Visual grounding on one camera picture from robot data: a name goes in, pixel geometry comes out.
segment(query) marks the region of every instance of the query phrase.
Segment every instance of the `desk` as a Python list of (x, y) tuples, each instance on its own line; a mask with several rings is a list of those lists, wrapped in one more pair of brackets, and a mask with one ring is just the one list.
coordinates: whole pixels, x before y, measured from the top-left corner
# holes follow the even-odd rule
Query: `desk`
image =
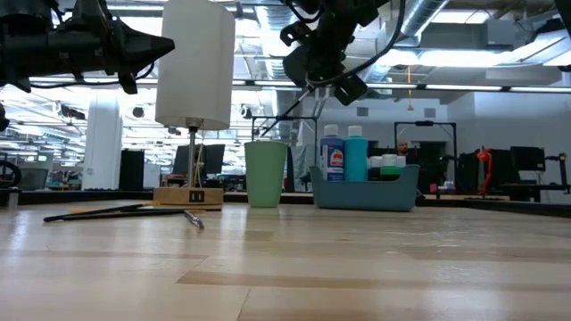
[(140, 202), (1, 211), (2, 320), (571, 320), (565, 218), (225, 204), (201, 233), (182, 216), (42, 223)]
[(569, 185), (536, 185), (536, 184), (502, 184), (502, 189), (512, 201), (528, 202), (532, 197), (534, 202), (542, 201), (542, 191), (569, 191)]

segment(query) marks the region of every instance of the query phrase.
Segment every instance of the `monitor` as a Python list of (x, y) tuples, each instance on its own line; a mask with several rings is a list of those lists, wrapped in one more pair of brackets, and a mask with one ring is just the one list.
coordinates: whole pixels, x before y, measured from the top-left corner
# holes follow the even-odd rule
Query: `monitor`
[(516, 170), (545, 171), (545, 151), (539, 147), (511, 147)]
[(488, 185), (491, 188), (500, 188), (503, 184), (517, 184), (520, 182), (519, 173), (514, 168), (512, 153), (508, 150), (491, 149), (492, 154), (492, 180)]
[[(194, 156), (198, 161), (200, 145), (195, 147)], [(200, 162), (204, 163), (204, 174), (219, 174), (222, 172), (222, 161), (224, 160), (224, 144), (205, 145)], [(177, 155), (172, 167), (172, 174), (188, 174), (188, 145), (179, 146)]]

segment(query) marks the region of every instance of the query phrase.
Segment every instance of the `black robotic arm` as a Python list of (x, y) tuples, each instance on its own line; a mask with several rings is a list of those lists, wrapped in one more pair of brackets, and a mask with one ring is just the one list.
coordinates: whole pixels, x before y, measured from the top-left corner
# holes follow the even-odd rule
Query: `black robotic arm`
[[(344, 105), (367, 93), (367, 85), (357, 73), (391, 49), (401, 30), (406, 0), (399, 1), (399, 17), (385, 49), (359, 67), (348, 71), (345, 71), (342, 62), (345, 59), (345, 49), (354, 39), (355, 29), (358, 25), (365, 27), (378, 19), (377, 9), (390, 0), (281, 1), (300, 18), (296, 23), (285, 27), (280, 35), (286, 45), (293, 42), (300, 44), (284, 59), (285, 74), (297, 86), (334, 86), (335, 97)], [(294, 8), (292, 1), (305, 12), (316, 16), (313, 19), (304, 19)], [(318, 26), (311, 30), (308, 23), (316, 21), (317, 18)]]
[(55, 0), (0, 0), (0, 86), (30, 92), (30, 77), (104, 70), (118, 74), (127, 94), (137, 93), (136, 76), (169, 53), (174, 42), (135, 31), (113, 18), (104, 0), (78, 0), (71, 18), (56, 28)]

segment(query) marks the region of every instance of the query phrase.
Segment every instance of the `metal frame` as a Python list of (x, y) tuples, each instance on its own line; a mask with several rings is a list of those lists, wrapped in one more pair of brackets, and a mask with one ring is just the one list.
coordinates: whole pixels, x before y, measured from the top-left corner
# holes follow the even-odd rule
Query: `metal frame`
[(255, 139), (255, 132), (256, 130), (263, 129), (263, 124), (260, 125), (258, 128), (255, 128), (255, 121), (257, 119), (274, 119), (277, 123), (280, 121), (294, 121), (294, 120), (303, 120), (303, 119), (311, 119), (313, 120), (314, 128), (313, 131), (313, 143), (315, 145), (315, 165), (318, 164), (318, 118), (317, 117), (296, 117), (296, 116), (252, 116), (252, 141)]
[(397, 150), (398, 144), (398, 126), (399, 125), (414, 125), (416, 127), (433, 127), (434, 125), (447, 125), (452, 127), (452, 142), (454, 146), (454, 182), (458, 182), (458, 142), (456, 139), (456, 123), (455, 122), (438, 122), (438, 121), (395, 121), (394, 122), (394, 150)]

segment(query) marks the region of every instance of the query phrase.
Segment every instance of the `teal bottle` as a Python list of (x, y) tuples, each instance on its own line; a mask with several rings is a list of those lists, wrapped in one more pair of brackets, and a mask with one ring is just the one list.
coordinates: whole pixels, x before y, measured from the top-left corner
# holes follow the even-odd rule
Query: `teal bottle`
[(344, 142), (345, 181), (367, 181), (367, 149), (368, 140), (363, 137), (362, 127), (349, 126), (349, 138)]

